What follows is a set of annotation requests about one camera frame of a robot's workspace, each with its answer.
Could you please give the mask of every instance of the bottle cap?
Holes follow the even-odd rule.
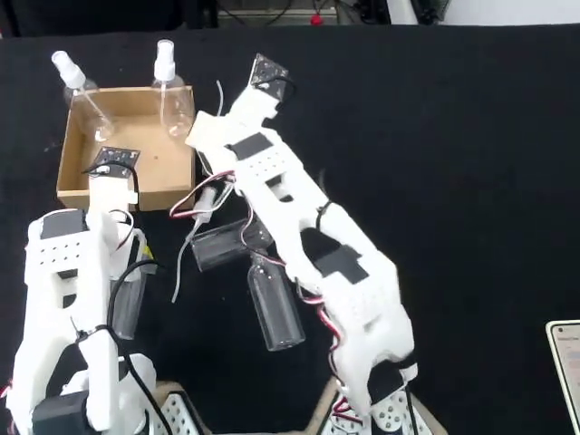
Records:
[[[87,80],[86,76],[79,65],[71,60],[67,52],[54,52],[51,59],[67,88],[79,89],[84,85]]]
[[[160,82],[169,82],[175,78],[173,42],[169,39],[162,39],[157,43],[154,75]]]

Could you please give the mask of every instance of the black fabric surface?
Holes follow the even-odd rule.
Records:
[[[65,108],[50,54],[69,51],[103,87],[143,86],[159,37],[0,43],[0,379],[22,338],[27,225],[58,207]],[[580,27],[171,38],[199,109],[217,109],[216,79],[233,101],[255,52],[291,71],[298,93],[273,125],[311,174],[326,168],[329,195],[398,265],[420,365],[412,389],[450,433],[572,433],[544,326],[580,312]],[[144,220],[172,264],[187,225]],[[204,275],[185,262],[178,304],[171,274],[151,279],[135,348],[186,387],[212,430],[304,427],[329,376],[313,311],[300,307],[304,344],[268,353],[247,262]]]

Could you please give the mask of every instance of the white wire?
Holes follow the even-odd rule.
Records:
[[[216,205],[214,207],[210,208],[209,210],[181,211],[179,213],[174,213],[173,217],[174,218],[193,218],[193,217],[199,215],[200,213],[213,213],[214,211],[219,210],[226,203],[227,199],[229,198],[229,196],[232,194],[233,191],[234,191],[234,185],[232,183],[229,183],[229,184],[227,184],[227,186],[224,188],[224,191],[217,199]]]
[[[199,227],[201,227],[201,223],[196,221],[193,225],[193,229],[185,236],[183,240],[183,245],[179,249],[178,254],[178,265],[176,267],[176,276],[175,276],[175,289],[173,290],[173,297],[171,297],[171,303],[175,304],[175,301],[178,298],[179,288],[181,287],[181,259],[183,258],[183,253],[185,252],[186,247],[188,247],[189,242],[191,239],[196,235],[198,232]]]
[[[221,82],[216,80],[217,89],[219,90],[219,108],[217,109],[217,115],[221,116],[221,110],[224,108],[224,90],[221,87]]]
[[[194,193],[196,193],[198,191],[198,189],[202,188],[203,186],[205,186],[206,184],[208,184],[211,181],[214,181],[216,179],[220,179],[222,177],[225,177],[227,175],[232,175],[234,173],[233,170],[225,170],[223,172],[219,172],[218,174],[212,175],[211,177],[204,179],[201,183],[199,183],[195,188],[193,188],[193,190],[191,190],[188,195],[186,195],[184,198],[180,199],[169,211],[169,217],[170,218],[186,218],[187,216],[192,216],[191,212],[193,210],[190,211],[181,211],[179,213],[176,213],[176,209],[178,207],[180,207],[181,205],[183,205],[183,203],[185,203],[188,199],[190,199]],[[194,213],[206,213],[209,210],[200,210]]]

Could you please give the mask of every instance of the robotic arm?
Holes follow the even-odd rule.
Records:
[[[126,362],[119,358],[111,336],[95,331],[107,323],[111,284],[128,263],[140,259],[134,256],[144,255],[147,243],[140,230],[115,220],[115,214],[122,215],[128,207],[125,201],[124,208],[113,211],[122,207],[123,195],[118,192],[128,191],[128,180],[90,182],[93,194],[114,188],[116,195],[94,200],[86,215],[82,210],[56,210],[28,228],[24,338],[6,398],[22,435],[95,431],[127,435],[137,433],[146,420],[149,403],[123,370]],[[106,198],[116,203],[108,204]],[[134,271],[125,282],[133,292],[131,283],[138,285],[142,273]],[[60,396],[46,398],[64,348],[75,343],[87,370],[77,372]],[[153,390],[156,374],[151,361],[141,354],[130,359]]]
[[[236,193],[272,235],[288,278],[324,307],[335,331],[331,366],[352,408],[366,417],[417,375],[411,321],[394,263],[329,200],[280,136],[262,126],[291,84],[286,69],[259,54],[231,111],[224,117],[201,111],[186,143],[211,172],[234,175]],[[340,246],[311,261],[300,237],[309,227]],[[393,381],[370,385],[374,371],[389,372]]]

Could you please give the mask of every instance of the cardboard box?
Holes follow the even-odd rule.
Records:
[[[135,169],[142,210],[170,208],[193,189],[193,149],[185,144],[185,138],[174,140],[163,130],[155,91],[101,89],[92,97],[112,115],[115,134],[102,143],[87,138],[74,118],[72,106],[56,181],[56,195],[66,207],[89,207],[89,179],[82,171],[93,163],[102,146],[140,151]]]

